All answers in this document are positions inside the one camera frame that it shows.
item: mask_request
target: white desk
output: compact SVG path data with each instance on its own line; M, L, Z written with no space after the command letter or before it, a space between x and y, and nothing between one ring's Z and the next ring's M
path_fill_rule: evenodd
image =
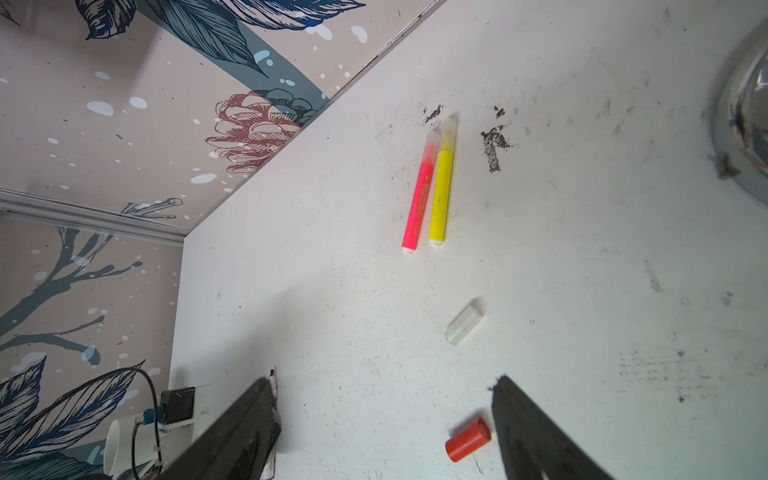
M617 480L762 477L768 208L716 178L705 120L766 17L448 0L187 238L171 385L213 383L210 422L277 364L277 478L504 478L495 441L443 448L502 373ZM439 104L447 240L408 257ZM488 316L453 347L474 296Z

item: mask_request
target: blue leaf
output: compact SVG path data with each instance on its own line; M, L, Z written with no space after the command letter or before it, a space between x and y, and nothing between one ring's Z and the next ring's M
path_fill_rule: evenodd
M303 30L345 10L364 7L354 0L215 0L245 23L269 30Z
M11 16L11 12L8 10L8 6L10 5L11 5L11 2L9 2L8 0L0 0L0 17L6 17L8 20L18 25L18 22L13 19L13 16Z
M107 377L46 415L33 416L0 441L0 458L3 462L24 462L72 446L112 413L135 375L129 371Z
M0 464L0 478L3 480L70 480L102 469L102 465L90 465L76 458L55 453L31 462Z
M110 38L123 33L136 14L136 0L74 0L88 23L89 38Z
M253 60L237 20L213 0L147 0L147 3L168 30L187 45L217 60L246 65L264 74Z
M0 385L0 439L24 422L38 406L45 357L24 373Z

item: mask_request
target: metal bowl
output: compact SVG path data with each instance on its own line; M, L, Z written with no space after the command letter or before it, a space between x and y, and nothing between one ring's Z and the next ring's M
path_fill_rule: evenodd
M720 177L768 204L768 35L733 70L712 130Z

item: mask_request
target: black cable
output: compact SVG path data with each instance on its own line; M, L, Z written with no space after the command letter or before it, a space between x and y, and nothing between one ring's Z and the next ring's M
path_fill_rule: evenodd
M136 480L141 480L139 472L136 471L136 432L139 431L140 426L139 422L134 423L134 431L131 433L131 470L133 470Z
M163 456L160 453L160 429L157 427L157 393L154 390L154 384L152 383L152 379L149 377L149 375L142 369L135 367L135 366L127 366L123 367L121 369L112 370L111 372L107 372L104 375L100 375L96 377L95 379L88 380L87 382L83 383L82 385L73 388L69 392L66 392L64 395L58 397L51 405L41 410L37 415L33 416L31 419L29 419L26 424L27 425L34 425L37 423L40 419L44 418L48 413L52 412L53 409L58 407L63 402L68 402L73 396L77 395L78 392L80 392L83 389L87 389L88 387L94 385L97 382L100 382L101 380L107 379L115 374L123 373L123 372L136 372L140 373L144 379L147 380L147 383L149 384L149 390L152 391L152 403L154 404L154 440L157 445L157 460L160 463L160 472L163 470ZM134 455L134 450L131 448L131 456ZM0 462L5 460L4 457L0 457Z

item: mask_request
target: red marker cap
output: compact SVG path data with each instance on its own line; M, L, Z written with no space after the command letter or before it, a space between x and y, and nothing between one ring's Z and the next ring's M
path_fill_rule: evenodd
M491 441L491 430L485 420L478 417L465 429L445 443L445 451L454 463L476 452Z

